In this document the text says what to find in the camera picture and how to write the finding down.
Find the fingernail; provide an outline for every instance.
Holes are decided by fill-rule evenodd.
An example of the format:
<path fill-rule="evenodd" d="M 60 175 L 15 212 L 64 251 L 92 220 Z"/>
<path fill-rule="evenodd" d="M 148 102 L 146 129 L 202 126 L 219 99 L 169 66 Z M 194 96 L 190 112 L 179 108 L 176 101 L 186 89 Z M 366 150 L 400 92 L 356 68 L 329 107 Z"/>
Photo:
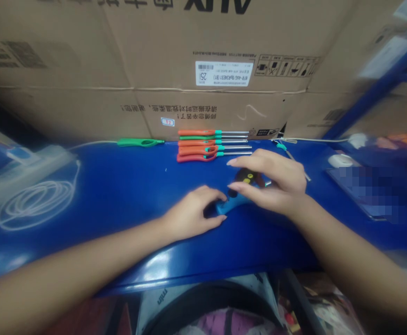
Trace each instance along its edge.
<path fill-rule="evenodd" d="M 235 162 L 236 162 L 236 158 L 233 158 L 232 160 L 229 160 L 227 162 L 227 165 L 233 165 L 233 163 L 235 163 Z"/>
<path fill-rule="evenodd" d="M 228 185 L 228 187 L 231 188 L 234 191 L 239 191 L 241 189 L 239 184 L 236 184 L 236 183 L 232 183 L 232 184 Z"/>

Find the white cord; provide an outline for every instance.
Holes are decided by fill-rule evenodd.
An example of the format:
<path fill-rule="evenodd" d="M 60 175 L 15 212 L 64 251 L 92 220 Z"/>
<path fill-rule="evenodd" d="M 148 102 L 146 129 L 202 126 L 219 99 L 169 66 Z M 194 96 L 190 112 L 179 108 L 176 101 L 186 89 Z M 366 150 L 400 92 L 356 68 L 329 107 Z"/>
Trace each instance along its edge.
<path fill-rule="evenodd" d="M 298 137 L 283 137 L 281 140 L 286 141 L 286 140 L 294 140 L 294 141 L 313 141 L 313 142 L 345 142 L 349 140 L 347 139 L 342 139 L 342 140 L 317 140 L 317 139 L 303 139 L 303 138 L 298 138 Z"/>
<path fill-rule="evenodd" d="M 98 144 L 98 143 L 117 143 L 117 141 L 95 141 L 95 142 L 88 142 L 88 143 L 83 143 L 83 144 L 80 144 L 80 145 L 71 147 L 71 148 L 69 148 L 68 150 L 73 150 L 73 149 L 77 149 L 77 148 L 79 148 L 79 147 L 85 147 L 85 146 L 90 145 L 90 144 Z"/>
<path fill-rule="evenodd" d="M 81 162 L 76 161 L 76 174 L 73 182 L 43 181 L 13 195 L 0 206 L 0 227 L 4 230 L 23 230 L 35 227 L 58 215 L 72 202 L 76 190 Z M 48 214 L 42 220 L 20 227 L 6 224 L 18 218 L 37 217 Z"/>

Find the blue workbench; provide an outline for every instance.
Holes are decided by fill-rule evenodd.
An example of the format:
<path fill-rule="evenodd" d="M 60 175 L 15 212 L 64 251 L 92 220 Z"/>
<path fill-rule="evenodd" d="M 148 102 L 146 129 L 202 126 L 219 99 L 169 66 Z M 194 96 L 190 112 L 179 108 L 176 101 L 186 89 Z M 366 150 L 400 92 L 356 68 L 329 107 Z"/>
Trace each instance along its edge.
<path fill-rule="evenodd" d="M 277 151 L 270 141 L 254 149 Z M 334 150 L 323 143 L 286 144 L 312 178 L 307 193 L 352 230 L 380 249 L 407 249 L 407 222 L 372 221 L 326 174 Z M 212 162 L 176 162 L 177 145 L 151 148 L 97 144 L 76 151 L 82 162 L 72 204 L 34 228 L 0 228 L 0 275 L 80 242 L 157 218 L 190 190 L 207 184 L 226 192 L 236 169 L 230 157 Z M 48 180 L 72 181 L 72 162 Z M 228 214 L 222 226 L 168 246 L 141 261 L 102 292 L 122 294 L 243 275 L 257 271 L 317 266 L 298 231 L 283 216 L 254 205 Z"/>

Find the blue shelf frame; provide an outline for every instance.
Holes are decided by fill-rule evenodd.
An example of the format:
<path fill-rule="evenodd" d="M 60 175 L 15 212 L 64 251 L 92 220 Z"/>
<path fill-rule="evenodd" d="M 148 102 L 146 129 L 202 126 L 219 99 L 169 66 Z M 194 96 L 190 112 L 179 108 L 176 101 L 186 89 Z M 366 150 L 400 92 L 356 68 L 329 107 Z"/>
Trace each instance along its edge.
<path fill-rule="evenodd" d="M 352 106 L 347 113 L 327 131 L 324 140 L 338 139 L 358 119 L 368 113 L 371 108 L 399 84 L 407 82 L 407 52 L 406 54 L 363 96 Z"/>

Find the metal shaft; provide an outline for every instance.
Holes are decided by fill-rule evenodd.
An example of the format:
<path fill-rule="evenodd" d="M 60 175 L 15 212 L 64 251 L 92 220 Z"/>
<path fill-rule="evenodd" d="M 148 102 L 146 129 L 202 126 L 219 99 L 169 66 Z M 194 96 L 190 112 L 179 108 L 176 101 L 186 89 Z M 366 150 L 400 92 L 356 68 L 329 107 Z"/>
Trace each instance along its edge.
<path fill-rule="evenodd" d="M 224 146 L 225 149 L 251 149 L 251 146 Z"/>
<path fill-rule="evenodd" d="M 252 154 L 252 151 L 240 151 L 240 152 L 224 152 L 224 156 L 228 155 L 243 155 L 243 154 Z"/>
<path fill-rule="evenodd" d="M 222 140 L 222 143 L 247 143 L 249 140 L 247 139 L 238 139 L 238 140 Z"/>
<path fill-rule="evenodd" d="M 289 152 L 289 150 L 286 150 L 286 154 L 289 156 L 289 158 L 293 161 L 295 161 L 295 158 L 292 156 L 292 154 Z M 307 181 L 311 181 L 312 179 L 307 175 L 307 173 L 305 172 L 305 177 Z"/>
<path fill-rule="evenodd" d="M 248 135 L 222 135 L 222 138 L 249 138 Z"/>
<path fill-rule="evenodd" d="M 230 132 L 230 131 L 224 131 L 222 134 L 238 134 L 238 135 L 248 135 L 249 132 Z"/>

